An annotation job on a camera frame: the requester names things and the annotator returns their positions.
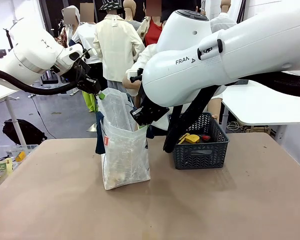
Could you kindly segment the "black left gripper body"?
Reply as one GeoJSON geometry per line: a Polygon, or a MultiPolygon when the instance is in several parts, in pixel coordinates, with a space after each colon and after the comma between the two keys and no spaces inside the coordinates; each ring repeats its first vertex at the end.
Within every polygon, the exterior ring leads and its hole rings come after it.
{"type": "Polygon", "coordinates": [[[85,63],[84,60],[78,59],[75,62],[74,69],[76,71],[75,82],[80,90],[93,95],[97,95],[101,91],[99,77],[92,66],[85,63]]]}

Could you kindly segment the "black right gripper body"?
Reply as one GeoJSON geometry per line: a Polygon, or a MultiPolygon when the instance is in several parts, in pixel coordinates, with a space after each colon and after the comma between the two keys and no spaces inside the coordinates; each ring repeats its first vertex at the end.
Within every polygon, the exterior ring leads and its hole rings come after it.
{"type": "Polygon", "coordinates": [[[168,107],[160,106],[150,99],[145,98],[141,103],[140,124],[151,124],[158,121],[163,117],[170,109],[168,107]]]}

